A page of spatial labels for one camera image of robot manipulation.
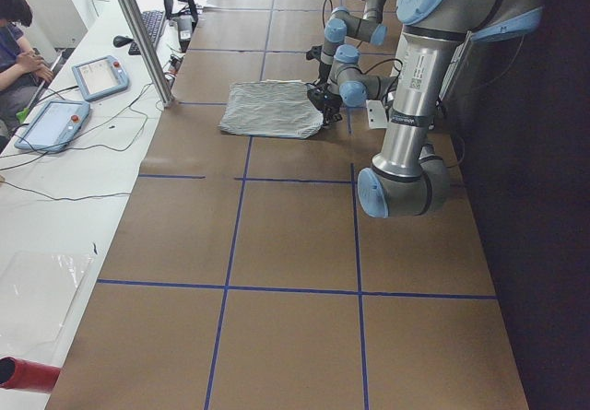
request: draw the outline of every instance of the white desk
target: white desk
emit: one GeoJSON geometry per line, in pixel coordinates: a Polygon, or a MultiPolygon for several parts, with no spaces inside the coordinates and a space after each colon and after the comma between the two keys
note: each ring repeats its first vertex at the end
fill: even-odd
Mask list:
{"type": "MultiPolygon", "coordinates": [[[[150,9],[149,1],[140,3],[142,10],[150,9]]],[[[121,93],[91,103],[91,113],[81,133],[109,121],[113,115],[131,103],[142,88],[150,83],[141,56],[129,56],[128,46],[115,48],[115,35],[131,35],[121,9],[111,1],[96,24],[88,31],[51,89],[59,90],[76,84],[71,66],[103,55],[116,57],[130,77],[129,88],[121,93]]],[[[167,27],[158,45],[161,64],[165,64],[178,49],[174,29],[167,27]]],[[[68,100],[82,100],[79,91],[63,94],[68,100]]],[[[87,147],[98,144],[114,148],[126,148],[145,126],[133,144],[124,152],[105,147],[88,150],[67,150],[57,156],[47,155],[35,162],[12,170],[0,170],[0,174],[17,186],[47,193],[54,197],[83,197],[106,193],[129,193],[134,186],[139,163],[148,150],[158,124],[161,103],[157,91],[151,86],[134,104],[133,111],[124,111],[102,127],[83,135],[71,143],[71,147],[87,147]]],[[[29,121],[35,115],[32,112],[29,121]]],[[[14,148],[15,138],[0,158],[0,169],[36,158],[14,148]]],[[[90,293],[111,245],[112,237],[127,203],[127,196],[90,199],[78,202],[49,201],[43,197],[0,185],[0,275],[18,252],[42,254],[88,255],[93,262],[88,267],[84,281],[67,314],[65,326],[51,347],[33,349],[25,359],[61,366],[76,333],[90,293]]],[[[42,409],[49,395],[33,392],[0,390],[0,408],[10,410],[42,409]]]]}

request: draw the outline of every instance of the blue tablet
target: blue tablet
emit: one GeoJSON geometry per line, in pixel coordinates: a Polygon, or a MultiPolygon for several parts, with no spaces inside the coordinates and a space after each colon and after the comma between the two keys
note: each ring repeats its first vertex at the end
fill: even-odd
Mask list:
{"type": "Polygon", "coordinates": [[[72,66],[72,72],[86,101],[94,101],[129,87],[129,76],[112,55],[72,66]]]}
{"type": "Polygon", "coordinates": [[[38,152],[59,152],[72,141],[90,114],[85,101],[52,100],[18,138],[15,147],[38,152]]]}

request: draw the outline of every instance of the metal pipe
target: metal pipe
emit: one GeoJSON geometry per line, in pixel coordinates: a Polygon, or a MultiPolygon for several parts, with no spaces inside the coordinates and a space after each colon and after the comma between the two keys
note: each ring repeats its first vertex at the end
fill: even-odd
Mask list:
{"type": "Polygon", "coordinates": [[[118,0],[125,20],[129,25],[129,29],[133,34],[134,40],[139,46],[139,51],[146,64],[147,71],[151,77],[156,90],[158,91],[159,97],[165,108],[169,107],[174,100],[170,86],[164,73],[162,72],[161,66],[156,55],[156,49],[151,43],[148,30],[144,25],[143,19],[141,18],[141,12],[136,0],[118,0]]]}

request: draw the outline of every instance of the black hair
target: black hair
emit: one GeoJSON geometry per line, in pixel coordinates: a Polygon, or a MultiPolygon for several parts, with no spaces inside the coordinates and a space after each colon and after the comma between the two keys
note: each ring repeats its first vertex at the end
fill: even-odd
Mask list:
{"type": "Polygon", "coordinates": [[[33,13],[27,0],[0,0],[0,18],[30,26],[33,13]]]}

